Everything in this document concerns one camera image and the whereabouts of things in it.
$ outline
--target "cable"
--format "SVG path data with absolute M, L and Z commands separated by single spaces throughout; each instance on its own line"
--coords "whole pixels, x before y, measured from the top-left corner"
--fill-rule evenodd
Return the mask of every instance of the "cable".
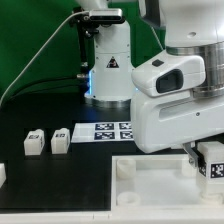
M 51 87 L 51 88 L 46 88 L 46 89 L 39 89 L 39 90 L 31 91 L 28 94 L 33 94 L 33 93 L 38 93 L 38 92 L 43 92 L 43 91 L 49 91 L 49 90 L 54 90 L 54 89 L 61 89 L 61 88 L 68 88 L 68 87 L 76 87 L 76 86 L 78 87 L 79 85 L 73 84 L 73 85 L 64 85 L 64 86 Z M 21 93 L 21 94 L 17 94 L 17 95 L 11 96 L 9 98 L 9 101 L 14 100 L 18 96 L 22 96 L 22 95 L 25 95 L 25 94 L 27 94 L 27 93 Z
M 18 93 L 22 92 L 23 90 L 29 88 L 29 87 L 32 87 L 32 86 L 35 86 L 35 85 L 38 85 L 38 84 L 42 84 L 42 83 L 46 83 L 46 82 L 58 82 L 58 81 L 64 81 L 64 80 L 75 80 L 74 77 L 59 77 L 59 78 L 49 78 L 49 79 L 41 79 L 41 80 L 37 80 L 37 81 L 34 81 L 34 82 L 31 82 L 31 83 L 28 83 L 20 88 L 18 88 L 12 96 L 16 96 L 18 95 Z
M 40 48 L 40 50 L 34 55 L 34 57 L 30 60 L 30 62 L 25 66 L 25 68 L 21 71 L 21 73 L 17 76 L 17 78 L 8 86 L 8 88 L 3 93 L 1 99 L 0 99 L 0 109 L 2 107 L 2 103 L 4 101 L 5 96 L 8 94 L 8 92 L 11 90 L 11 88 L 15 85 L 15 83 L 23 76 L 23 74 L 27 71 L 27 69 L 30 67 L 30 65 L 36 60 L 36 58 L 40 55 L 40 53 L 44 50 L 44 48 L 51 42 L 51 40 L 55 37 L 55 35 L 61 30 L 61 28 L 73 17 L 78 15 L 87 14 L 89 11 L 83 11 L 78 12 L 75 14 L 72 14 L 67 19 L 64 20 L 64 22 L 56 29 L 56 31 L 51 35 L 51 37 L 45 42 L 45 44 Z
M 151 28 L 151 30 L 152 30 L 152 32 L 153 32 L 154 37 L 156 38 L 156 41 L 157 41 L 157 43 L 158 43 L 158 45 L 159 45 L 161 51 L 163 51 L 163 50 L 164 50 L 164 49 L 163 49 L 163 46 L 162 46 L 162 44 L 161 44 L 161 42 L 160 42 L 160 40 L 159 40 L 159 37 L 158 37 L 157 34 L 156 34 L 155 29 L 154 29 L 152 26 L 150 26 L 150 28 Z

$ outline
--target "black table surface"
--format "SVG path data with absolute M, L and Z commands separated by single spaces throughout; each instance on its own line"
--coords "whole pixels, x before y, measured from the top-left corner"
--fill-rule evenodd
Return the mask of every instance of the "black table surface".
M 0 111 L 0 163 L 7 175 L 0 213 L 110 210 L 112 155 L 143 155 L 135 143 L 71 144 L 66 155 L 52 155 L 50 140 L 61 128 L 72 134 L 75 123 L 129 120 L 129 108 L 85 105 L 72 93 L 27 94 L 7 102 Z M 23 142 L 36 129 L 45 131 L 45 147 L 40 156 L 25 156 Z

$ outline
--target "black cable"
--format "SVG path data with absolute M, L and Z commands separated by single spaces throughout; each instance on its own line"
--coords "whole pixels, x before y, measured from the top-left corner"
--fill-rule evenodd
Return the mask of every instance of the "black cable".
M 48 79 L 37 80 L 37 81 L 31 82 L 31 83 L 28 83 L 28 84 L 18 88 L 17 90 L 15 90 L 14 93 L 12 94 L 12 97 L 18 95 L 23 90 L 28 89 L 32 86 L 42 84 L 42 83 L 47 83 L 47 82 L 57 82 L 57 81 L 63 81 L 63 80 L 75 80 L 75 78 L 67 76 L 67 77 L 48 78 Z
M 21 94 L 17 94 L 17 95 L 11 96 L 6 102 L 12 101 L 15 98 L 17 98 L 18 96 L 22 96 L 22 95 L 25 95 L 25 94 L 32 94 L 32 93 L 38 93 L 38 92 L 49 91 L 49 90 L 54 90 L 54 89 L 62 89 L 62 88 L 68 88 L 68 87 L 76 87 L 76 86 L 78 87 L 79 85 L 75 85 L 75 84 L 73 84 L 73 85 L 64 85 L 64 86 L 57 86 L 57 87 L 46 88 L 46 89 L 39 89 L 39 90 L 31 91 L 31 92 L 28 92 L 28 93 L 21 93 Z

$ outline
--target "white plastic base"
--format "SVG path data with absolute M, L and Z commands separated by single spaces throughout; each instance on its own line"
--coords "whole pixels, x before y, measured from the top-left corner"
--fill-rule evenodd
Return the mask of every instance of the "white plastic base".
M 132 179 L 117 177 L 125 158 L 136 161 Z M 223 224 L 224 205 L 202 203 L 187 166 L 187 155 L 113 157 L 111 211 L 8 214 L 0 224 Z

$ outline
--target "blue light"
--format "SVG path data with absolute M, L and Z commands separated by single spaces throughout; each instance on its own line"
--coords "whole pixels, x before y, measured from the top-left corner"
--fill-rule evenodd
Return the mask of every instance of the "blue light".
M 92 95 L 92 70 L 89 71 L 89 90 L 88 94 Z

